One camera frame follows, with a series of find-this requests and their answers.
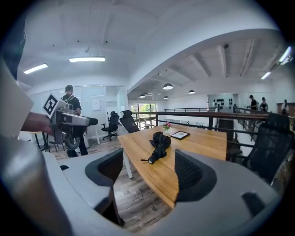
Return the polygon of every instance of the hand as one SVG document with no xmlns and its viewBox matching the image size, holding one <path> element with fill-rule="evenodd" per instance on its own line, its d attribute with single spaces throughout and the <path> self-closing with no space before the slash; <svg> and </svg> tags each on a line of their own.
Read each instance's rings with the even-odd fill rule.
<svg viewBox="0 0 295 236">
<path fill-rule="evenodd" d="M 22 131 L 45 132 L 53 136 L 50 119 L 44 114 L 30 112 L 23 124 Z"/>
</svg>

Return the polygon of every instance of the folded umbrella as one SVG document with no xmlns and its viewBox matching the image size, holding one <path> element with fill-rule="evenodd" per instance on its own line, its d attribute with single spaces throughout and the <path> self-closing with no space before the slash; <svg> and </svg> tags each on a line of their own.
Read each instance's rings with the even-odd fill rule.
<svg viewBox="0 0 295 236">
<path fill-rule="evenodd" d="M 166 149 L 171 144 L 171 138 L 163 135 L 163 132 L 156 132 L 153 134 L 153 139 L 150 143 L 156 148 L 148 160 L 141 159 L 141 161 L 148 161 L 153 164 L 159 158 L 165 157 L 167 155 Z"/>
</svg>

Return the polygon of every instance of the small flower vase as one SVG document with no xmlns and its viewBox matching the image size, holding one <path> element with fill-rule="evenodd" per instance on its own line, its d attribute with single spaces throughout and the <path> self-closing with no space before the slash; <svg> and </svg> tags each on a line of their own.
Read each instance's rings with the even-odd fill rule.
<svg viewBox="0 0 295 236">
<path fill-rule="evenodd" d="M 164 129 L 164 134 L 170 135 L 170 129 Z"/>
</svg>

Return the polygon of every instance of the black pendant light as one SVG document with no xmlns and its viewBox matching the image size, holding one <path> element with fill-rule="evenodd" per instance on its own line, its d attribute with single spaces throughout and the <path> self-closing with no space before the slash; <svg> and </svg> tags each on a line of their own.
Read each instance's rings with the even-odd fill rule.
<svg viewBox="0 0 295 236">
<path fill-rule="evenodd" d="M 165 89 L 165 90 L 173 89 L 173 85 L 170 83 L 166 83 L 166 84 L 164 84 L 163 89 Z"/>
</svg>

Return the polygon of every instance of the white ceiling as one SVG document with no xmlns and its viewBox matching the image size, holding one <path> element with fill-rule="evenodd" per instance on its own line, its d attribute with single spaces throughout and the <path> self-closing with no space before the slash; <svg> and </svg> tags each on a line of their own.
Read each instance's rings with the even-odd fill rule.
<svg viewBox="0 0 295 236">
<path fill-rule="evenodd" d="M 183 88 L 193 89 L 199 81 L 230 80 L 244 78 L 243 82 L 260 82 L 261 77 L 270 66 L 282 56 L 287 46 L 281 38 L 252 38 L 226 42 L 229 47 L 223 48 L 225 42 L 208 49 L 192 52 L 169 67 L 159 71 L 141 83 L 128 94 L 129 100 L 150 100 L 151 97 L 139 98 L 139 94 L 152 93 L 153 100 L 162 100 L 164 96 L 179 97 L 188 94 Z M 278 67 L 269 78 L 288 75 L 288 66 Z M 165 83 L 173 85 L 172 90 L 164 90 Z"/>
<path fill-rule="evenodd" d="M 35 86 L 85 74 L 129 75 L 128 62 L 145 33 L 181 0 L 51 0 L 40 1 L 27 15 L 27 35 L 18 80 Z M 106 57 L 104 63 L 71 64 L 69 58 Z M 23 71 L 47 63 L 48 68 Z"/>
</svg>

